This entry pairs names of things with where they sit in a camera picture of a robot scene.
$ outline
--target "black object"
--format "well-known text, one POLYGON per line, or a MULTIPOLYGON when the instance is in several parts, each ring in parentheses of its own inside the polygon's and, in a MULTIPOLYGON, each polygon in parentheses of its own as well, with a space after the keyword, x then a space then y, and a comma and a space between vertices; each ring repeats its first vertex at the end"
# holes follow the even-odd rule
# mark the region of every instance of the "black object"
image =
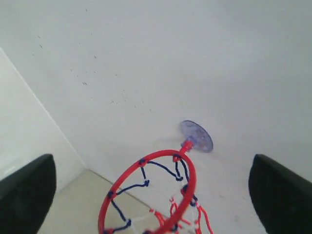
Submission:
POLYGON ((42 155, 0 181, 0 233, 37 233, 55 191, 52 155, 42 155))
POLYGON ((312 184, 265 155, 249 176, 254 209, 268 234, 312 234, 312 184))

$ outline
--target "beige floor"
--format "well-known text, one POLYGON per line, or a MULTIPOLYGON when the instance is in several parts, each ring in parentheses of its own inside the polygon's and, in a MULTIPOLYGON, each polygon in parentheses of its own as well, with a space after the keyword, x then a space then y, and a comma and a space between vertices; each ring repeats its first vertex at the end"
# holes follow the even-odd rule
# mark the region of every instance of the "beige floor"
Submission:
MULTIPOLYGON (((85 171, 56 195, 39 234, 97 234, 98 212, 110 187, 111 184, 105 179, 85 171)), ((148 208, 144 204, 127 194, 115 199, 126 217, 148 214, 148 208)), ((109 208, 106 223, 112 227, 123 225, 114 208, 109 208)), ((138 233, 142 233, 145 228, 158 225, 156 218, 152 216, 144 223, 136 223, 136 229, 138 233)), ((129 228, 120 233, 133 231, 129 228)))

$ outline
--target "mini basketball hoop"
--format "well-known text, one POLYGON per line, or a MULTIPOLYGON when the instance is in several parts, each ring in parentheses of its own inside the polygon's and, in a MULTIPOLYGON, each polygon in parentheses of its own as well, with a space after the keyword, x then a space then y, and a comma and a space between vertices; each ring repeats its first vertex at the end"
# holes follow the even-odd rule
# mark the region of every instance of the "mini basketball hoop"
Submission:
POLYGON ((148 187, 150 181, 147 179, 147 176, 145 174, 144 167, 147 164, 153 164, 155 166, 158 166, 162 169, 164 169, 166 172, 168 172, 170 175, 172 175, 176 181, 183 181, 183 176, 181 176, 181 173, 179 171, 179 162, 181 163, 185 179, 187 181, 186 184, 183 184, 181 186, 180 193, 183 196, 182 201, 177 204, 174 196, 171 197, 171 207, 170 207, 170 217, 165 217, 160 212, 156 211, 155 209, 150 208, 149 212, 158 219, 159 221, 159 228, 157 228, 154 231, 146 230, 143 234, 163 234, 166 232, 173 232, 178 234, 179 229, 186 229, 186 230, 193 230, 196 234, 201 234, 201 228, 200 228, 200 220, 201 220, 201 214, 203 213, 205 217, 205 221, 207 224, 207 228, 210 232, 210 234, 213 234, 213 231, 210 227, 208 215, 207 212, 202 208, 202 206, 199 204, 197 197, 195 196, 195 186, 196 186, 196 171, 194 164, 190 160, 190 158, 185 154, 186 152, 189 152, 192 148, 195 148, 197 150, 203 151, 203 152, 210 152, 213 149, 213 142, 211 140, 211 137, 209 134, 198 124, 186 120, 181 122, 180 124, 182 128, 182 132, 186 138, 186 140, 181 144, 181 149, 179 151, 177 150, 162 150, 157 151, 155 153, 149 154, 136 163, 134 163, 131 167, 129 167, 118 179, 117 181, 112 185, 111 189, 109 190, 102 207, 99 212, 98 216, 98 233, 99 234, 112 234, 118 231, 125 230, 129 227, 132 227, 134 233, 137 234, 136 229, 134 228, 134 222, 138 220, 142 220, 145 217, 142 218, 133 218, 133 219, 126 219, 121 209, 118 207, 118 205, 114 202, 114 198, 123 192, 135 188, 135 187, 148 187), (172 172, 170 169, 168 169, 166 166, 157 163, 154 161, 154 159, 163 157, 163 156, 171 156, 173 157, 173 163, 175 164, 175 173, 172 172), (129 186, 127 188, 121 189, 117 192, 117 190, 120 188, 122 183, 129 177, 130 174, 132 174, 136 169, 141 169, 142 176, 144 179, 143 184, 134 184, 132 186, 129 186), (109 204, 112 204, 112 206, 118 211, 120 218, 125 222, 125 225, 122 227, 117 228, 107 228, 105 224, 105 218, 106 213, 109 204), (192 221, 187 221, 183 219, 183 214, 188 208, 188 206, 191 206, 192 209, 192 221))

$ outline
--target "red hoop rim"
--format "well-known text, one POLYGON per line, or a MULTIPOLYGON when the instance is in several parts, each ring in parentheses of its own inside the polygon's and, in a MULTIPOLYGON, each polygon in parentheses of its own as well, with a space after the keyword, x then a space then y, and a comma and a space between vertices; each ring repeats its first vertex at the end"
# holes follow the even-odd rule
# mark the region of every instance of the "red hoop rim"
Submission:
MULTIPOLYGON (((186 211, 187 207, 189 206, 191 199, 194 195, 195 192, 195 186, 196 186, 196 170, 193 162, 191 159, 184 153, 179 152, 177 150, 161 150, 157 151, 154 153, 151 153, 142 159, 144 159, 146 162, 153 160, 158 157, 163 157, 163 156, 174 156, 174 155, 179 155, 186 163, 188 164, 189 167, 189 181, 188 181, 188 188, 186 190, 186 193, 183 196, 183 200, 179 204, 178 208, 176 211, 173 213, 173 215, 168 218, 162 226, 160 226, 158 229, 156 229, 153 232, 150 232, 151 234, 163 234, 167 231, 169 231, 178 221, 180 218, 183 216, 184 212, 186 211)), ((117 189, 122 185, 122 183, 129 177, 130 174, 132 174, 136 169, 141 167, 142 165, 140 164, 140 161, 138 160, 135 162, 132 166, 130 166, 117 180, 116 182, 112 185, 111 189, 109 190, 110 192, 116 193, 117 189)), ((106 218, 106 213, 108 206, 113 199, 109 198, 106 196, 104 199, 99 215, 98 215, 98 233, 103 234, 105 230, 105 218, 106 218)))

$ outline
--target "suction cup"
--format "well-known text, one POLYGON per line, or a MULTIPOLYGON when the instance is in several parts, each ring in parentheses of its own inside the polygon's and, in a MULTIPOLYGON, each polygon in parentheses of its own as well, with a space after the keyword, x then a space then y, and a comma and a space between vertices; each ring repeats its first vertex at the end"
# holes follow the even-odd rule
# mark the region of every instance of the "suction cup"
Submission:
POLYGON ((180 123, 183 135, 186 140, 193 143, 193 148, 209 153, 213 150, 214 144, 210 135, 197 123, 185 120, 180 123))

